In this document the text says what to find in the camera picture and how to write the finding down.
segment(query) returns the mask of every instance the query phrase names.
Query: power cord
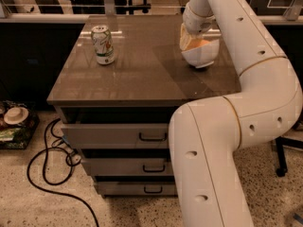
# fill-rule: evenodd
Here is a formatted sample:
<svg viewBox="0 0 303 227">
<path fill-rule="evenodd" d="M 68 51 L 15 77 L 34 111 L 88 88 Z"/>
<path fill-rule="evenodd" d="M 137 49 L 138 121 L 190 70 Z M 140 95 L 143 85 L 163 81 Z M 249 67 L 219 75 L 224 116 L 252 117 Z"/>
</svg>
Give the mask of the power cord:
<svg viewBox="0 0 303 227">
<path fill-rule="evenodd" d="M 57 192 L 57 191 L 53 191 L 53 190 L 49 190 L 49 189 L 45 189 L 43 187 L 40 187 L 39 185 L 37 185 L 36 183 L 34 183 L 32 180 L 31 180 L 31 177 L 30 177 L 30 168 L 31 168 L 31 165 L 34 163 L 34 161 L 42 154 L 45 154 L 45 160 L 44 160 L 44 167 L 43 167 L 43 178 L 45 180 L 45 182 L 49 185 L 60 185 L 60 184 L 63 184 L 63 183 L 66 183 L 70 178 L 71 176 L 73 175 L 73 172 L 74 172 L 74 169 L 75 169 L 75 166 L 77 166 L 80 161 L 77 161 L 76 163 L 73 163 L 73 157 L 77 154 L 77 152 L 75 152 L 74 150 L 72 152 L 68 152 L 65 148 L 62 148 L 60 147 L 60 145 L 62 144 L 66 144 L 65 140 L 61 137 L 61 136 L 58 136 L 54 133 L 54 127 L 55 125 L 60 121 L 60 118 L 57 118 L 53 121 L 51 121 L 45 128 L 45 135 L 44 135 L 44 140 L 45 140 L 45 149 L 39 151 L 29 162 L 28 166 L 27 166 L 27 178 L 29 180 L 29 182 L 36 188 L 38 188 L 39 190 L 41 191 L 44 191 L 44 192 L 47 192 L 47 193 L 51 193 L 51 194 L 56 194 L 56 195 L 60 195 L 60 196 L 66 196 L 66 197 L 69 197 L 69 198 L 72 198 L 72 199 L 75 199 L 75 200 L 78 200 L 78 201 L 81 201 L 88 209 L 89 211 L 91 212 L 93 218 L 94 218 L 94 221 L 95 221 L 95 224 L 97 227 L 99 227 L 98 225 L 98 220 L 97 220 L 97 217 L 94 213 L 94 210 L 91 208 L 91 206 L 86 202 L 84 201 L 83 199 L 75 196 L 75 195 L 72 195 L 72 194 L 69 194 L 69 193 L 62 193 L 62 192 Z M 50 132 L 52 134 L 52 136 L 54 136 L 56 138 L 56 140 L 52 143 L 51 145 L 51 148 L 47 145 L 47 132 L 48 130 L 50 129 Z M 66 154 L 66 158 L 65 158 L 65 162 L 66 164 L 70 167 L 69 169 L 69 173 L 68 175 L 66 176 L 66 178 L 64 178 L 62 181 L 60 182 L 57 182 L 57 183 L 52 183 L 50 182 L 47 177 L 46 177 L 46 170 L 47 170 L 47 163 L 48 163 L 48 153 L 49 151 L 62 151 Z"/>
</svg>

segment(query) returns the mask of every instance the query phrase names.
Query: chair leg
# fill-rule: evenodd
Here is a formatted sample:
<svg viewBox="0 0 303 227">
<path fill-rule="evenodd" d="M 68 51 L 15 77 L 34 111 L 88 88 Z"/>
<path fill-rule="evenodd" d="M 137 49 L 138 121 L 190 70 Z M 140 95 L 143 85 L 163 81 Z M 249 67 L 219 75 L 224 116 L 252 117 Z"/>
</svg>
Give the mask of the chair leg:
<svg viewBox="0 0 303 227">
<path fill-rule="evenodd" d="M 288 169 L 287 169 L 283 142 L 282 142 L 281 137 L 278 137 L 276 139 L 276 151 L 277 151 L 277 157 L 278 157 L 278 161 L 279 161 L 279 168 L 276 170 L 276 175 L 278 177 L 284 177 L 285 173 L 287 173 Z"/>
</svg>

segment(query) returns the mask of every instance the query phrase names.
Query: speckled floor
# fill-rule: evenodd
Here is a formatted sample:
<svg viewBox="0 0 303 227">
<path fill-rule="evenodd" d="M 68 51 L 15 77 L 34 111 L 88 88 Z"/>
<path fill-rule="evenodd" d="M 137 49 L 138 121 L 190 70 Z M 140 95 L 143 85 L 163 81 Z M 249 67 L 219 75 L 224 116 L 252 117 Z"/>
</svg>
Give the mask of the speckled floor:
<svg viewBox="0 0 303 227">
<path fill-rule="evenodd" d="M 27 165 L 44 145 L 46 125 L 57 118 L 54 112 L 39 112 L 41 122 L 26 150 L 0 151 L 0 227 L 19 226 L 95 226 L 93 217 L 80 201 L 45 193 L 27 180 Z M 55 128 L 60 133 L 60 124 Z M 303 131 L 295 132 L 303 139 Z M 54 138 L 47 137 L 48 142 Z M 272 144 L 264 144 L 235 152 L 242 186 L 256 227 L 301 227 L 303 218 L 303 152 L 286 149 L 289 172 L 284 178 L 275 174 L 277 157 Z M 103 227 L 182 227 L 177 198 L 106 198 L 98 195 L 93 181 L 82 166 L 72 178 L 60 186 L 48 186 L 42 180 L 43 156 L 33 164 L 33 181 L 47 189 L 76 195 L 84 199 L 96 213 Z M 51 152 L 47 176 L 59 181 L 68 169 L 64 156 Z"/>
</svg>

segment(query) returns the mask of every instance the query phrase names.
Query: white robotic arm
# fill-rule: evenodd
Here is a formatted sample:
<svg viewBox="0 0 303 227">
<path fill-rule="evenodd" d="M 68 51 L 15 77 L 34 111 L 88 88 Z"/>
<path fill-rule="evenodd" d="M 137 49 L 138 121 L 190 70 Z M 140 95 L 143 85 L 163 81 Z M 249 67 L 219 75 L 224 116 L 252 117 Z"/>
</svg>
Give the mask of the white robotic arm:
<svg viewBox="0 0 303 227">
<path fill-rule="evenodd" d="M 192 101 L 174 113 L 169 148 L 178 196 L 186 227 L 254 226 L 233 151 L 288 131 L 302 110 L 302 90 L 286 55 L 245 0 L 190 0 L 187 31 L 207 31 L 212 12 L 241 92 Z"/>
</svg>

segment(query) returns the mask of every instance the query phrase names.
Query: black cable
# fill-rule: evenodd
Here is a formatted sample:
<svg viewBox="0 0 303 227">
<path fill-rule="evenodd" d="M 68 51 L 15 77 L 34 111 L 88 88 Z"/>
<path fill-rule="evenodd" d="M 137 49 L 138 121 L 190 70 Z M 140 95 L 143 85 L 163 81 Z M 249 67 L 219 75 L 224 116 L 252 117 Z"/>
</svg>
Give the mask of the black cable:
<svg viewBox="0 0 303 227">
<path fill-rule="evenodd" d="M 30 168 L 31 168 L 31 165 L 34 163 L 34 161 L 42 154 L 45 154 L 45 161 L 44 161 L 44 167 L 43 167 L 43 178 L 45 180 L 46 183 L 50 184 L 50 185 L 60 185 L 60 184 L 63 184 L 65 182 L 67 182 L 70 177 L 72 176 L 72 173 L 74 171 L 74 168 L 75 166 L 77 166 L 80 161 L 78 161 L 77 163 L 73 164 L 72 163 L 72 157 L 75 155 L 74 152 L 68 152 L 65 148 L 61 148 L 59 147 L 61 144 L 64 143 L 64 141 L 62 140 L 62 138 L 58 135 L 56 135 L 54 132 L 53 132 L 53 129 L 55 127 L 55 125 L 60 121 L 60 118 L 58 119 L 55 119 L 53 120 L 52 122 L 50 122 L 46 129 L 45 129 L 45 149 L 39 151 L 29 162 L 28 166 L 27 166 L 27 178 L 28 178 L 28 181 L 36 188 L 38 188 L 39 190 L 41 191 L 44 191 L 44 192 L 47 192 L 47 193 L 51 193 L 51 194 L 57 194 L 57 195 L 60 195 L 60 196 L 66 196 L 66 197 L 70 197 L 72 199 L 75 199 L 75 200 L 78 200 L 78 201 L 81 201 L 88 209 L 89 211 L 91 212 L 93 218 L 94 218 L 94 221 L 95 221 L 95 224 L 97 227 L 99 227 L 98 225 L 98 220 L 97 220 L 97 217 L 94 213 L 94 210 L 91 208 L 91 206 L 86 202 L 84 201 L 83 199 L 75 196 L 75 195 L 72 195 L 72 194 L 68 194 L 68 193 L 62 193 L 62 192 L 57 192 L 57 191 L 53 191 L 53 190 L 49 190 L 49 189 L 45 189 L 45 188 L 42 188 L 40 187 L 39 185 L 35 184 L 31 178 L 30 178 Z M 52 148 L 49 148 L 48 145 L 47 145 L 47 139 L 46 139 L 46 135 L 47 135 L 47 131 L 48 129 L 50 128 L 50 131 L 51 131 L 51 134 L 57 138 L 57 140 L 55 140 L 54 143 L 56 143 L 56 145 L 52 146 Z M 48 162 L 48 152 L 49 151 L 52 151 L 52 150 L 59 150 L 59 151 L 63 151 L 65 154 L 66 154 L 66 163 L 70 166 L 70 170 L 69 170 L 69 173 L 67 175 L 67 177 L 65 179 L 63 179 L 62 181 L 58 182 L 58 183 L 52 183 L 50 182 L 47 177 L 46 177 L 46 169 L 47 169 L 47 162 Z"/>
</svg>

